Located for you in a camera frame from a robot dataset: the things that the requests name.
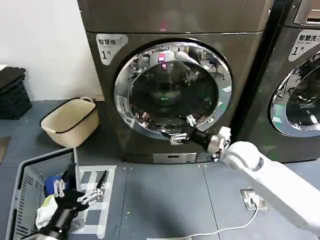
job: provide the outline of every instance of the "black basket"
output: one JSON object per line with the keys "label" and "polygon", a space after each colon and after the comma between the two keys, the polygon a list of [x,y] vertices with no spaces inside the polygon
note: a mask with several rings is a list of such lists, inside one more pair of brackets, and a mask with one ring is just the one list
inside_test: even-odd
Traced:
{"label": "black basket", "polygon": [[0,71],[0,119],[19,119],[31,108],[23,82],[25,70],[15,67],[4,70]]}

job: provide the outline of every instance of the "label sticker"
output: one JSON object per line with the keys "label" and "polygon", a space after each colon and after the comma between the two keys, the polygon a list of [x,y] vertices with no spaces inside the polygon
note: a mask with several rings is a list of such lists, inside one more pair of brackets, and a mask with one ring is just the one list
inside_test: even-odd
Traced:
{"label": "label sticker", "polygon": [[288,60],[294,62],[301,55],[320,44],[319,30],[303,30],[295,40],[295,44],[290,52]]}
{"label": "label sticker", "polygon": [[222,89],[223,91],[225,91],[226,93],[231,91],[231,86],[227,86],[225,88]]}
{"label": "label sticker", "polygon": [[121,117],[125,121],[126,124],[128,124],[131,128],[135,125],[135,120],[131,117],[128,117],[129,107],[128,107],[128,99],[124,96],[116,96],[116,108],[118,112],[120,113]]}
{"label": "label sticker", "polygon": [[282,121],[280,120],[280,118],[279,118],[279,117],[276,117],[276,116],[272,117],[272,120],[273,120],[274,122],[276,122],[276,123],[282,123]]}
{"label": "label sticker", "polygon": [[110,65],[116,53],[128,43],[128,37],[124,34],[99,33],[95,40],[104,65]]}
{"label": "label sticker", "polygon": [[124,96],[116,96],[116,108],[121,114],[129,113],[128,99]]}

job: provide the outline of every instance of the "beige basket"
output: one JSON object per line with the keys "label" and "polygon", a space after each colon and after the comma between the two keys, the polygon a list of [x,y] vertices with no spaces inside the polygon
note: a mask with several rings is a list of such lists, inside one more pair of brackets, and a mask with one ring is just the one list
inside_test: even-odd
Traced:
{"label": "beige basket", "polygon": [[97,106],[89,97],[71,99],[41,121],[41,128],[66,148],[80,146],[98,127]]}

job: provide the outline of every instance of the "washing machine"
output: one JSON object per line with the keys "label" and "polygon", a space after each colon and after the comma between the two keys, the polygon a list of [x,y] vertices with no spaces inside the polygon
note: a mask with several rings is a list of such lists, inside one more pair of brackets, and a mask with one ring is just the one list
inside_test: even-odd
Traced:
{"label": "washing machine", "polygon": [[235,141],[287,163],[320,157],[320,1],[288,0]]}
{"label": "washing machine", "polygon": [[230,125],[272,4],[78,0],[125,162],[211,160],[196,144],[172,146],[162,133],[181,133],[179,116],[187,115],[203,131]]}

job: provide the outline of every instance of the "gray floor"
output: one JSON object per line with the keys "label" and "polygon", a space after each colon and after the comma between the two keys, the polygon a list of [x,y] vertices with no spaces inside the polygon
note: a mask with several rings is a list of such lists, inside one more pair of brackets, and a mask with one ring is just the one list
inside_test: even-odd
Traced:
{"label": "gray floor", "polygon": [[[19,163],[61,147],[41,130],[41,118],[58,102],[34,103],[20,120],[0,120],[0,137],[12,136],[0,165],[0,221],[7,222],[14,179]],[[99,104],[101,126],[78,149],[80,165],[117,164],[105,240],[174,238],[243,225],[253,214],[247,211],[240,189],[250,187],[222,163],[194,165],[141,165],[120,161],[115,133]],[[320,161],[289,164],[320,189]],[[0,226],[4,239],[6,226]],[[94,240],[96,235],[73,235],[72,240]],[[316,236],[291,225],[272,207],[259,212],[252,225],[216,236],[213,240],[315,240]]]}

